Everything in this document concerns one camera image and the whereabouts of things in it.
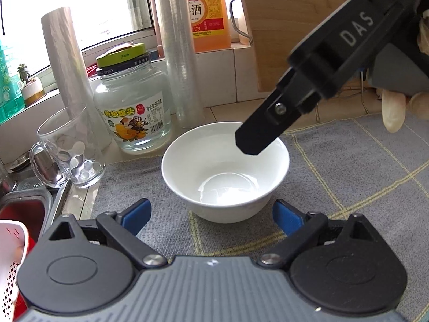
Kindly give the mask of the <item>gloved right hand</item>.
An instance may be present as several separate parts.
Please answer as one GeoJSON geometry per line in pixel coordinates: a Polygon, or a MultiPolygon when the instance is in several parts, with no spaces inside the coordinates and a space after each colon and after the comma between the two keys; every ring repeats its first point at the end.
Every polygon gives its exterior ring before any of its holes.
{"type": "MultiPolygon", "coordinates": [[[[423,54],[428,55],[428,10],[420,20],[420,34],[417,44],[423,54]]],[[[418,92],[413,96],[402,92],[382,90],[382,120],[390,133],[397,132],[404,124],[406,108],[419,119],[428,120],[428,91],[418,92]]]]}

